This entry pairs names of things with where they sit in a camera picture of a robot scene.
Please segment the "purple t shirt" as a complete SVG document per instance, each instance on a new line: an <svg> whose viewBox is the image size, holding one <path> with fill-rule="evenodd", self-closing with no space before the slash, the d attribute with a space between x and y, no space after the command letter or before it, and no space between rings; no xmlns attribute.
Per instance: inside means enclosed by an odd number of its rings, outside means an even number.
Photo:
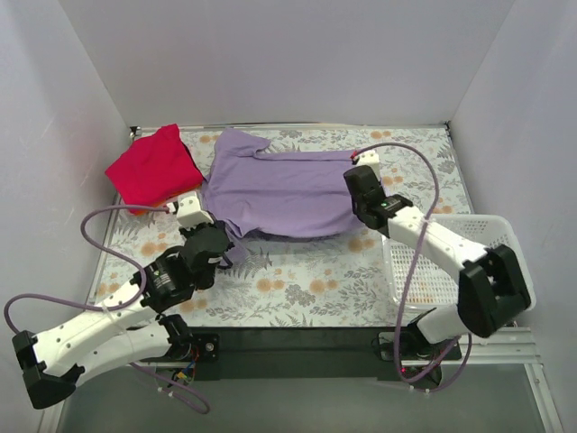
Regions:
<svg viewBox="0 0 577 433"><path fill-rule="evenodd" d="M235 237L326 237L361 225L343 178L353 166L350 151L268 152L269 146L236 129L216 140L203 205Z"/></svg>

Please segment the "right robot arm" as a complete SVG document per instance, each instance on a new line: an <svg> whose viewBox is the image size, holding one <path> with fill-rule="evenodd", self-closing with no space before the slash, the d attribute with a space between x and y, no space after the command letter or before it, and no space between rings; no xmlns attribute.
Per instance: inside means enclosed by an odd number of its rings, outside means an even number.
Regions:
<svg viewBox="0 0 577 433"><path fill-rule="evenodd" d="M455 303L436 307L407 325L397 324L393 354L432 356L444 342L472 334L487 338L535 305L530 279L505 244L485 246L436 222L400 195L389 196L373 170L356 166L343 175L353 213L369 229L413 249L457 285Z"/></svg>

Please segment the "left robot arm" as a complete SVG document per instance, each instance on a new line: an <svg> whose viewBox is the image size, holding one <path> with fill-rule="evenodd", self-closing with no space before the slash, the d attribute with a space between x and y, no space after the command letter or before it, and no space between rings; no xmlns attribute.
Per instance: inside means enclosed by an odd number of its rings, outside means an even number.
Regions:
<svg viewBox="0 0 577 433"><path fill-rule="evenodd" d="M52 329L12 339L23 383L36 410L66 400L81 384L147 359L185 361L199 355L185 320L169 309L214 285L233 247L222 221L182 229L170 247L108 298Z"/></svg>

